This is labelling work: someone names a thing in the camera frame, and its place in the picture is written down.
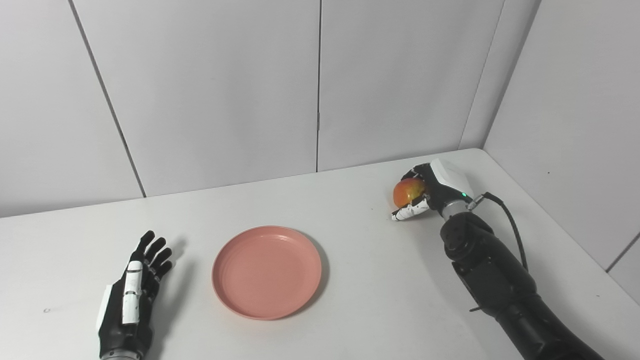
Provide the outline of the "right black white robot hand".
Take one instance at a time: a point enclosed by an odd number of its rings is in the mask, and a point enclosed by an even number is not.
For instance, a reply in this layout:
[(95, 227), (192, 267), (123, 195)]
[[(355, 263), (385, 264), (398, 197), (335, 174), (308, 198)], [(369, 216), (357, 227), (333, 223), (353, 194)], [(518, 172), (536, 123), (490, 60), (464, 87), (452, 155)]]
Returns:
[(451, 162), (436, 158), (418, 164), (405, 173), (393, 190), (397, 207), (391, 213), (396, 222), (406, 221), (427, 211), (443, 219), (470, 212), (473, 192), (466, 174)]

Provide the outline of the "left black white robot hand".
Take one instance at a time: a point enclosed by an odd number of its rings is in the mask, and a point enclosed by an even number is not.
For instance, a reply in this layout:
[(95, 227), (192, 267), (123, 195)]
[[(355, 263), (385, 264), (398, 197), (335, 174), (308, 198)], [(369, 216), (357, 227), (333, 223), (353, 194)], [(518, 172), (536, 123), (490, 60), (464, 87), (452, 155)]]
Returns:
[(121, 278), (106, 287), (97, 319), (101, 360), (142, 360), (153, 344), (151, 317), (172, 249), (149, 230), (131, 253)]

